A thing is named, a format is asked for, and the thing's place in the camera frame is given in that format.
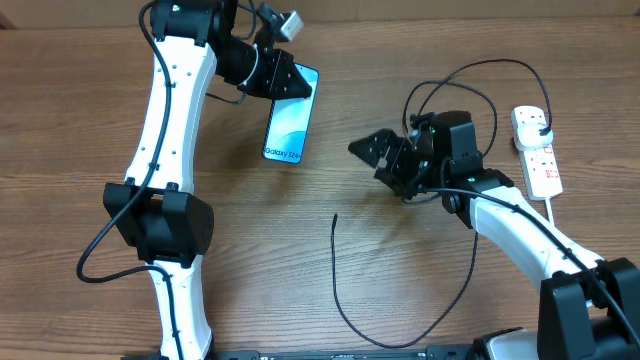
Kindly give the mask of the Samsung Galaxy smartphone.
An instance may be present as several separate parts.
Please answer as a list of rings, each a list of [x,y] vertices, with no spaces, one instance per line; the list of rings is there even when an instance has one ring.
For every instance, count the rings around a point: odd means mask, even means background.
[[[311,86],[307,98],[277,100],[272,103],[262,150],[264,159],[299,164],[309,131],[319,73],[316,69],[297,64],[297,70]]]

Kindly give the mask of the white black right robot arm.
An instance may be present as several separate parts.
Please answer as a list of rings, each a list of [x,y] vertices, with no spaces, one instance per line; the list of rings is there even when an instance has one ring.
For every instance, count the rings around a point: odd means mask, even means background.
[[[498,246],[539,294],[538,327],[481,336],[468,359],[636,359],[639,270],[605,260],[534,210],[502,172],[483,164],[470,113],[411,118],[412,133],[381,129],[348,146],[395,195],[437,193],[443,207]]]

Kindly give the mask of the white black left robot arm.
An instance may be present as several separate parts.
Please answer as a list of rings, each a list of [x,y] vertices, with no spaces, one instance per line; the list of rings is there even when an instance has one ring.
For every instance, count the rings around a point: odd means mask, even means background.
[[[304,23],[267,3],[252,43],[233,35],[235,1],[154,1],[141,28],[155,72],[139,146],[121,183],[108,183],[104,206],[126,244],[150,273],[163,340],[160,359],[211,359],[213,331],[204,308],[201,268],[214,211],[194,194],[199,122],[214,76],[246,95],[302,102],[312,95],[293,56],[276,48]]]

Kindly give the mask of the white charger plug adapter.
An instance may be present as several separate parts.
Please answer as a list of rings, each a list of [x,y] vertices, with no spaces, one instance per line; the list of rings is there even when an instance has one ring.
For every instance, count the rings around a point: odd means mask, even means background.
[[[554,140],[553,131],[539,123],[517,123],[514,143],[519,151],[532,151],[551,145]]]

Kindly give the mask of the white power strip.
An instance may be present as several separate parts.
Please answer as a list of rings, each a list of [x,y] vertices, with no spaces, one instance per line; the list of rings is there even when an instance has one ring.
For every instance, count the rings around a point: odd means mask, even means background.
[[[539,123],[547,126],[543,110],[535,106],[514,108],[511,120],[514,133],[517,123]],[[527,194],[531,200],[551,199],[563,192],[552,144],[532,151],[518,152]]]

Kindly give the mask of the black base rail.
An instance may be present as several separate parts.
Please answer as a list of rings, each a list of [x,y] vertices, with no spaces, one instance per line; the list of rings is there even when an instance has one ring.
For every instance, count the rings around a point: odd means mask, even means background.
[[[260,353],[256,350],[210,353],[206,360],[485,360],[471,344],[430,345],[424,350],[368,350]]]

